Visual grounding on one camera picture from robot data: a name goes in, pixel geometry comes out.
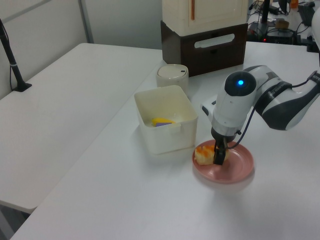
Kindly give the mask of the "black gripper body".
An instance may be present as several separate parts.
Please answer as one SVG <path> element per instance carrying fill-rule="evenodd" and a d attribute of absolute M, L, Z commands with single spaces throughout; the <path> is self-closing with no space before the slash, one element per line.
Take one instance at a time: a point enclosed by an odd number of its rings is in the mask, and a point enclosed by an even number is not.
<path fill-rule="evenodd" d="M 236 138 L 236 127 L 226 127 L 218 125 L 211 128 L 211 135 L 217 142 L 226 140 L 227 143 L 232 142 Z"/>

